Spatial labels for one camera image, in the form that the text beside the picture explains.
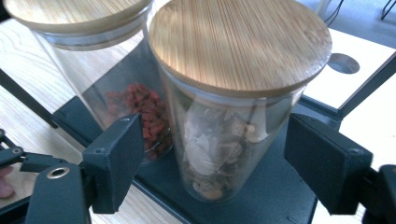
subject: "wooden lid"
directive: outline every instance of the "wooden lid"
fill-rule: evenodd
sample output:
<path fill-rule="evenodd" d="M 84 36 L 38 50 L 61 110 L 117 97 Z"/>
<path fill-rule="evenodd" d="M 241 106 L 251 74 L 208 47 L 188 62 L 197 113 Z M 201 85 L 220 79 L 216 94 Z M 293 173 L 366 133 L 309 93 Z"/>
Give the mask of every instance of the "wooden lid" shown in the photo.
<path fill-rule="evenodd" d="M 326 65 L 326 24 L 294 0 L 173 0 L 149 43 L 178 80 L 215 94 L 258 98 L 294 91 Z"/>
<path fill-rule="evenodd" d="M 151 0 L 4 0 L 8 13 L 32 30 L 98 33 L 129 22 Z"/>

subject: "dried goji berry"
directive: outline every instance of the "dried goji berry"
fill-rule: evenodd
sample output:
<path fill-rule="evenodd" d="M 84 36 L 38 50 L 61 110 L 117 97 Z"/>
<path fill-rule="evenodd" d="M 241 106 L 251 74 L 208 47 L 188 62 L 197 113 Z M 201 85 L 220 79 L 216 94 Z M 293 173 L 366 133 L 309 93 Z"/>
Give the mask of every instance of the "dried goji berry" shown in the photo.
<path fill-rule="evenodd" d="M 149 128 L 149 125 L 150 125 L 151 123 L 149 122 L 149 121 L 144 121 L 143 122 L 143 128 Z"/>
<path fill-rule="evenodd" d="M 150 91 L 149 98 L 152 99 L 154 102 L 160 101 L 160 95 L 156 91 Z"/>
<path fill-rule="evenodd" d="M 162 124 L 156 126 L 156 127 L 152 127 L 149 129 L 149 132 L 151 135 L 157 135 L 158 133 L 160 133 L 163 129 L 165 128 L 165 123 L 163 122 Z"/>
<path fill-rule="evenodd" d="M 128 102 L 132 102 L 132 101 L 134 100 L 134 94 L 133 94 L 133 93 L 129 93 L 129 94 L 128 94 L 128 97 L 126 98 L 126 100 L 127 100 Z"/>
<path fill-rule="evenodd" d="M 142 111 L 145 113 L 149 113 L 149 114 L 154 114 L 154 115 L 157 114 L 157 111 L 154 108 L 150 108 L 150 107 L 144 106 L 144 105 L 143 105 Z"/>
<path fill-rule="evenodd" d="M 151 136 L 150 138 L 148 138 L 148 140 L 149 140 L 150 142 L 152 142 L 152 143 L 155 143 L 155 142 L 157 142 L 158 137 L 154 135 L 154 136 Z"/>
<path fill-rule="evenodd" d="M 150 113 L 143 113 L 142 114 L 142 119 L 143 120 L 155 120 L 157 116 L 150 114 Z"/>
<path fill-rule="evenodd" d="M 151 134 L 147 128 L 143 128 L 143 138 L 150 138 Z"/>
<path fill-rule="evenodd" d="M 163 123 L 162 119 L 155 119 L 155 120 L 151 121 L 151 123 L 149 124 L 149 127 L 150 128 L 157 127 L 157 126 L 161 125 L 162 123 Z"/>
<path fill-rule="evenodd" d="M 140 103 L 142 103 L 142 101 L 143 101 L 144 98 L 145 98 L 145 97 L 144 97 L 142 94 L 137 93 L 137 94 L 134 96 L 134 102 L 135 102 L 136 104 L 140 104 Z"/>
<path fill-rule="evenodd" d="M 136 83 L 136 88 L 143 94 L 149 94 L 149 89 L 142 83 Z"/>
<path fill-rule="evenodd" d="M 134 86 L 134 84 L 130 84 L 128 86 L 128 90 L 129 90 L 129 92 L 135 93 L 136 92 L 136 87 Z"/>

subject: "glass canister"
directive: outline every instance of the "glass canister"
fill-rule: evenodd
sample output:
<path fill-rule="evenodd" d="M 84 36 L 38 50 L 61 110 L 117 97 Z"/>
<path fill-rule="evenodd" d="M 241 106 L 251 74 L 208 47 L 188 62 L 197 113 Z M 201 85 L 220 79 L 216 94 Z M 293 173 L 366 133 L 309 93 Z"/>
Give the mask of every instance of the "glass canister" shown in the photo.
<path fill-rule="evenodd" d="M 172 147 L 158 67 L 147 40 L 152 0 L 5 0 L 106 129 L 141 113 L 146 158 Z"/>
<path fill-rule="evenodd" d="M 149 43 L 183 185 L 210 203 L 243 187 L 332 48 L 327 26 L 293 0 L 173 0 Z"/>

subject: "metal bolt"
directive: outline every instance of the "metal bolt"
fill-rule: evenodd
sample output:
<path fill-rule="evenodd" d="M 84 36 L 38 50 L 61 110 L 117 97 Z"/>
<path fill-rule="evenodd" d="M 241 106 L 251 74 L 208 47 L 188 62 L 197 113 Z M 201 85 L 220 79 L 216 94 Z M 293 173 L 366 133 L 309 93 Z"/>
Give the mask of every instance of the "metal bolt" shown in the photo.
<path fill-rule="evenodd" d="M 68 167 L 59 167 L 56 169 L 53 169 L 47 174 L 48 179 L 57 179 L 61 178 L 65 175 L 67 175 L 70 172 L 70 169 Z"/>
<path fill-rule="evenodd" d="M 19 153 L 21 153 L 21 149 L 20 148 L 14 148 L 14 149 L 12 149 L 12 153 L 19 154 Z"/>

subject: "black cable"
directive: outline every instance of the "black cable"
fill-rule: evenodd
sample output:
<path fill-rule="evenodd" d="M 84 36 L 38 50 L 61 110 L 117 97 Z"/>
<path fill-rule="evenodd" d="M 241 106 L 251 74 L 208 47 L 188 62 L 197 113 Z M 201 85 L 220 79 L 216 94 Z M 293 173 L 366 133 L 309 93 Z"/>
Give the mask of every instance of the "black cable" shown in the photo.
<path fill-rule="evenodd" d="M 332 13 L 332 15 L 324 21 L 324 22 L 327 22 L 329 19 L 332 18 L 330 23 L 327 25 L 328 27 L 332 24 L 332 22 L 338 16 L 338 12 L 340 11 L 341 5 L 343 5 L 343 3 L 344 3 L 344 0 L 341 0 L 340 3 L 338 4 L 338 7 L 335 9 L 335 11 Z"/>

